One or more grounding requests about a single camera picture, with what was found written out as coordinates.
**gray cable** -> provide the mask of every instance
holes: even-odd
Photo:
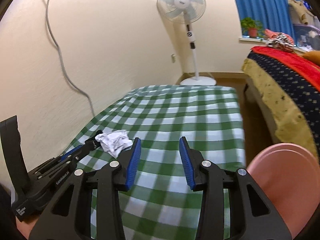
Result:
[[[69,85],[71,85],[72,87],[74,87],[80,94],[84,95],[88,101],[89,101],[89,104],[90,104],[90,109],[91,109],[91,113],[93,115],[93,117],[95,117],[95,114],[94,114],[94,110],[93,110],[93,105],[92,105],[92,101],[91,101],[91,98],[90,96],[84,92],[83,90],[81,90],[80,88],[78,88],[72,81],[71,79],[69,78],[67,72],[66,72],[66,68],[64,66],[64,63],[63,63],[63,57],[62,57],[62,53],[61,53],[61,49],[60,49],[60,46],[59,44],[57,43],[53,33],[52,33],[52,30],[51,30],[51,27],[50,27],[50,23],[49,23],[49,17],[48,17],[48,8],[49,8],[49,1],[50,0],[47,0],[47,5],[45,7],[45,20],[46,20],[46,23],[47,23],[47,26],[48,26],[48,30],[49,30],[49,33],[50,33],[50,36],[54,42],[54,44],[56,45],[57,47],[57,51],[58,51],[58,54],[59,54],[59,59],[60,59],[60,64],[61,64],[61,69],[62,69],[62,72],[63,72],[63,75],[64,77],[66,78],[66,80],[69,82]]]

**wooden floor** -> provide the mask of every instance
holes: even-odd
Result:
[[[272,145],[270,133],[258,104],[250,93],[244,95],[245,79],[216,78],[217,85],[234,87],[239,97],[240,111],[245,134],[245,153],[247,165],[263,149]]]

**fan stand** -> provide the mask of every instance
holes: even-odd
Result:
[[[196,57],[196,45],[195,45],[196,39],[191,29],[191,23],[188,19],[188,14],[184,11],[183,15],[186,23],[186,28],[187,28],[187,36],[188,36],[188,39],[190,42],[190,48],[192,51],[192,59],[193,59],[193,66],[195,69],[195,76],[181,81],[180,85],[215,86],[217,84],[217,81],[214,78],[199,76],[197,57]]]

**green and white checkered tablecloth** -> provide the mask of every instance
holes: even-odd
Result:
[[[119,192],[127,240],[195,239],[202,192],[187,185],[179,154],[185,136],[191,148],[221,168],[245,165],[244,132],[235,89],[221,86],[147,86],[132,90],[93,118],[68,150],[95,131],[125,129],[142,141],[134,186]],[[78,164],[98,170],[113,158],[101,148]],[[96,236],[96,191],[92,198],[91,231]],[[229,236],[229,201],[225,191],[225,238]]]

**pink plate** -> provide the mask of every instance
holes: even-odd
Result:
[[[279,143],[260,152],[247,171],[295,238],[320,203],[320,167],[316,158],[299,145]]]

